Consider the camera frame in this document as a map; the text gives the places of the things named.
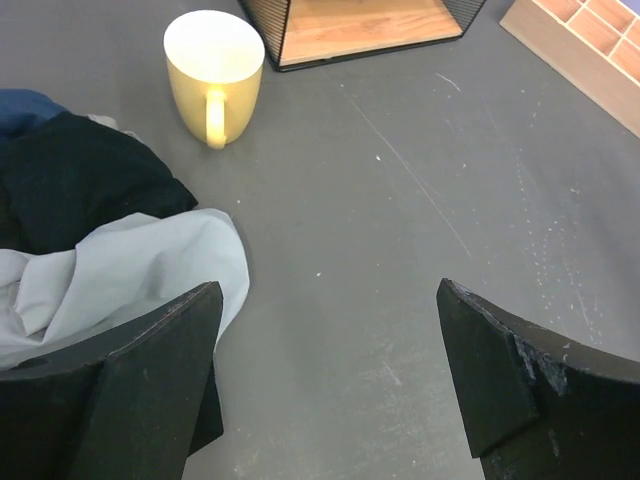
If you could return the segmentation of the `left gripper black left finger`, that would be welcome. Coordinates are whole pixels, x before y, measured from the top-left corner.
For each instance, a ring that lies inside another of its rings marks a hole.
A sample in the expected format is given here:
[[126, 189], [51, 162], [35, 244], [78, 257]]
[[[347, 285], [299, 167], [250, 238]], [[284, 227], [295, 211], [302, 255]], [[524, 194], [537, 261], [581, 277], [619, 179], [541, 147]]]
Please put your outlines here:
[[5, 479], [178, 479], [223, 431], [214, 344], [223, 296], [202, 284], [1, 374]]

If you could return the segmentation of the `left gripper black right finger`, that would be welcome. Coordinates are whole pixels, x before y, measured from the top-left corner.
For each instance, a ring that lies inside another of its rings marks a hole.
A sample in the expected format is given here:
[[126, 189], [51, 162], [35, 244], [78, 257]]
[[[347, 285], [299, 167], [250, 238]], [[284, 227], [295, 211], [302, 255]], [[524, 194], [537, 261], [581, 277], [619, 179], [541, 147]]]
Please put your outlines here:
[[485, 478], [638, 478], [638, 362], [449, 279], [436, 300], [470, 453]]

